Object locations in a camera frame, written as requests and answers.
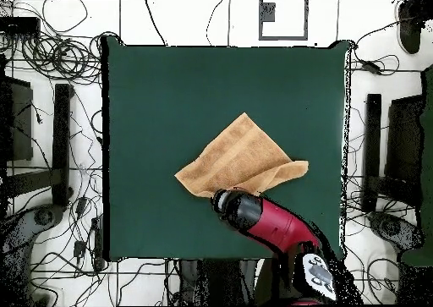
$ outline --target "tan cloth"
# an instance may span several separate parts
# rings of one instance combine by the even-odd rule
[[[308,162],[293,162],[243,113],[175,177],[191,194],[211,198],[235,187],[259,195],[307,170]]]

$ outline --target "black stand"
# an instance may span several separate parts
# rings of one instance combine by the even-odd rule
[[[421,205],[419,115],[424,104],[422,96],[392,101],[385,176],[380,177],[381,95],[367,96],[364,178],[360,196],[362,212],[375,211],[378,195],[388,196],[413,207]]]
[[[14,100],[11,85],[4,73],[7,62],[4,55],[0,55],[0,62],[0,112],[5,112],[10,111]],[[35,305],[30,293],[30,257],[34,242],[40,233],[62,221],[73,193],[69,187],[69,110],[73,95],[74,88],[70,84],[55,86],[51,170],[8,177],[5,175],[6,153],[2,156],[0,149],[0,294],[5,307]],[[0,148],[2,143],[11,140],[13,121],[14,115],[10,113],[6,115],[5,123],[0,123]],[[6,212],[3,206],[7,205],[8,198],[50,186],[52,205],[37,206],[3,220]]]

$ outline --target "cable connector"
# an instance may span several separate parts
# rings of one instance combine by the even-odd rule
[[[372,74],[381,75],[381,68],[377,64],[374,64],[371,61],[363,61],[362,59],[360,59],[359,62],[362,64],[363,70],[366,70]]]
[[[87,199],[79,198],[77,208],[75,209],[75,212],[77,213],[77,220],[79,220],[83,216],[86,207],[87,207]]]
[[[84,241],[75,241],[74,244],[74,257],[77,258],[77,265],[79,261],[85,257],[85,242]]]

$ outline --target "black cable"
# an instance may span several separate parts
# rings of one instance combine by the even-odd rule
[[[166,42],[164,41],[164,39],[162,38],[162,35],[161,35],[160,31],[158,30],[158,28],[156,27],[155,21],[153,20],[153,15],[152,15],[152,12],[151,12],[151,8],[149,7],[149,3],[147,2],[147,0],[145,0],[145,6],[147,7],[147,11],[149,12],[149,17],[151,17],[151,21],[152,21],[153,27],[154,27],[155,30],[156,30],[156,33],[157,33],[157,34],[159,35],[159,37],[161,38],[161,41],[162,41],[162,43],[164,44],[164,46],[166,46],[167,43],[166,43]]]
[[[393,264],[396,268],[398,268],[398,265],[397,265],[397,263],[395,263],[394,261],[392,261],[392,260],[389,260],[389,259],[387,259],[387,258],[384,258],[384,257],[382,257],[382,258],[379,258],[379,259],[375,259],[375,260],[373,260],[368,266],[367,266],[367,283],[369,284],[369,288],[370,288],[370,291],[371,291],[371,293],[373,294],[373,297],[375,298],[375,300],[379,303],[379,304],[382,304],[382,302],[377,298],[377,296],[375,295],[375,292],[373,291],[373,285],[372,285],[372,283],[371,283],[371,279],[373,278],[371,275],[370,275],[370,268],[376,263],[376,262],[378,262],[378,261],[387,261],[387,262],[389,262],[389,263],[391,263],[391,264]],[[388,289],[389,291],[391,291],[392,293],[396,293],[395,292],[395,290],[392,290],[392,289],[390,289],[388,286],[385,286],[385,285],[383,285],[383,284],[381,284],[380,282],[378,282],[381,286],[384,286],[386,289]]]
[[[42,17],[43,20],[45,21],[45,24],[50,28],[50,30],[52,30],[52,32],[54,32],[55,34],[59,34],[59,33],[65,33],[65,32],[70,32],[71,30],[73,30],[75,27],[78,27],[79,25],[81,25],[89,16],[89,12],[87,11],[87,7],[85,6],[85,3],[83,3],[83,0],[79,0],[81,2],[81,5],[83,6],[84,10],[85,10],[85,17],[78,22],[76,25],[73,25],[71,28],[67,29],[67,30],[55,30],[54,28],[52,28],[52,26],[48,23],[47,18],[45,17],[45,5],[47,4],[48,0],[44,0],[43,4],[42,4]]]
[[[211,13],[211,17],[209,18],[209,22],[207,23],[207,27],[206,27],[206,39],[207,39],[207,41],[209,42],[209,45],[210,45],[210,46],[212,46],[212,44],[211,44],[211,41],[209,41],[209,37],[208,37],[208,35],[207,35],[207,32],[208,32],[208,30],[209,30],[209,25],[211,24],[213,14],[215,13],[215,10],[218,8],[218,6],[222,3],[222,1],[224,1],[224,0],[221,0],[221,1],[220,1],[219,3],[217,3],[216,6],[213,8],[212,13]]]
[[[102,112],[102,109],[100,109],[99,111],[95,112],[95,113],[91,116],[91,120],[90,120],[90,126],[91,126],[91,128],[92,128],[95,132],[97,132],[97,133],[99,133],[99,134],[102,134],[102,132],[101,132],[100,130],[98,130],[98,129],[95,128],[95,125],[93,124],[93,119],[95,118],[95,116],[96,116],[98,113],[101,113],[101,112]]]
[[[119,298],[118,298],[118,306],[120,306],[120,303],[122,302],[122,290],[124,288],[126,288],[128,285],[130,285],[132,282],[134,282],[134,280],[137,278],[137,276],[140,274],[140,270],[144,267],[144,266],[162,266],[164,265],[164,262],[159,263],[159,264],[155,264],[152,262],[146,262],[145,264],[142,264],[139,269],[137,270],[137,272],[135,273],[134,277],[127,283],[125,283],[120,289],[119,289]]]
[[[58,293],[55,290],[51,290],[50,288],[44,288],[40,285],[36,285],[33,281],[30,281],[30,284],[34,287],[34,288],[39,288],[40,290],[44,290],[44,291],[48,291],[50,293],[54,293],[56,295],[56,299],[54,299],[54,303],[52,304],[52,307],[56,306],[57,302],[58,302]]]

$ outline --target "green mat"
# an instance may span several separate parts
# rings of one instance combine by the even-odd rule
[[[263,258],[174,177],[243,112],[310,170],[267,195],[339,247],[345,53],[139,47],[107,38],[110,258]]]

